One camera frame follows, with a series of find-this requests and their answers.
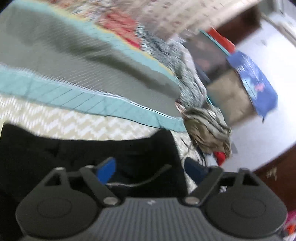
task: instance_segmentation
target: red cloth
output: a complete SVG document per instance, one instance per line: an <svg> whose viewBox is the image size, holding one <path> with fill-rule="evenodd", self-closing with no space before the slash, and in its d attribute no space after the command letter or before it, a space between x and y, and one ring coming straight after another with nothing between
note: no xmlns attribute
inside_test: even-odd
<svg viewBox="0 0 296 241"><path fill-rule="evenodd" d="M120 37L124 38L129 44L140 48L141 41L135 34L137 22L129 15L122 13L119 9L112 9L97 24L103 28L112 30Z"/></svg>
<svg viewBox="0 0 296 241"><path fill-rule="evenodd" d="M227 38L219 34L215 29L211 28L207 33L219 44L221 44L229 53L235 52L235 45Z"/></svg>
<svg viewBox="0 0 296 241"><path fill-rule="evenodd" d="M224 152L219 152L219 151L214 151L214 156L216 157L218 166L221 166L225 160L226 160L226 155Z"/></svg>

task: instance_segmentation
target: white floor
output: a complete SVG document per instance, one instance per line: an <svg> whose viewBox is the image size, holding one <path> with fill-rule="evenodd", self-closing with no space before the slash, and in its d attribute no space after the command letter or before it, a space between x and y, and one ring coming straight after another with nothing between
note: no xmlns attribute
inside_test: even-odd
<svg viewBox="0 0 296 241"><path fill-rule="evenodd" d="M284 13L296 20L296 6L293 5L289 0L283 0L283 4Z"/></svg>
<svg viewBox="0 0 296 241"><path fill-rule="evenodd" d="M271 18L283 20L275 14ZM249 55L266 75L278 93L279 104L264 123L260 117L254 117L232 129L238 153L222 166L232 172L240 167L255 170L296 142L296 48L265 21L262 29L237 48Z"/></svg>

